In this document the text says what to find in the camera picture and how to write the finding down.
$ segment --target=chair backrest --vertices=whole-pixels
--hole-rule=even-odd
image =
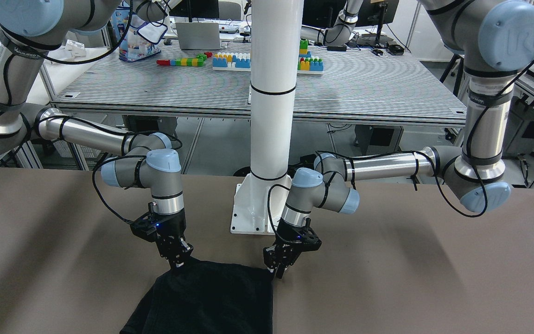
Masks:
[[[232,21],[238,21],[242,19],[242,7],[240,4],[231,1],[220,1],[220,19],[231,19]]]

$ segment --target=brown table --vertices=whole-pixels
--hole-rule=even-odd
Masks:
[[[273,238],[228,231],[237,182],[184,176],[187,241],[261,267]],[[275,332],[534,333],[534,190],[468,219],[419,189],[358,183],[356,214],[314,211],[323,246],[275,282]],[[130,218],[146,210],[147,190],[102,190]],[[166,270],[88,172],[0,169],[0,333],[116,334]]]

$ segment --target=plastic bag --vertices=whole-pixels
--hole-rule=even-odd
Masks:
[[[120,39],[127,28],[129,21],[129,6],[123,2],[122,6],[117,8],[112,17],[112,25],[117,39]],[[133,62],[155,55],[160,52],[159,47],[142,38],[137,30],[146,22],[140,19],[136,14],[131,18],[131,26],[125,40],[119,46],[119,59],[122,61]]]

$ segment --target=computer monitor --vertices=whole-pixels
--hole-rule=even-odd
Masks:
[[[172,17],[193,17],[199,19],[219,19],[220,6],[218,0],[182,0],[170,11]]]
[[[302,24],[318,28],[331,28],[339,12],[346,4],[346,0],[305,0]],[[382,6],[386,4],[386,12],[382,13]],[[382,17],[382,24],[392,23],[397,11],[399,0],[384,0],[371,2],[365,0],[358,12],[356,27],[377,26]]]

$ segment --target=white column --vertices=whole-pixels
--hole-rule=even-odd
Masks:
[[[269,233],[267,191],[290,185],[286,176],[298,68],[303,0],[253,2],[250,168],[235,195],[231,232]],[[287,192],[276,188],[271,213],[277,224]]]

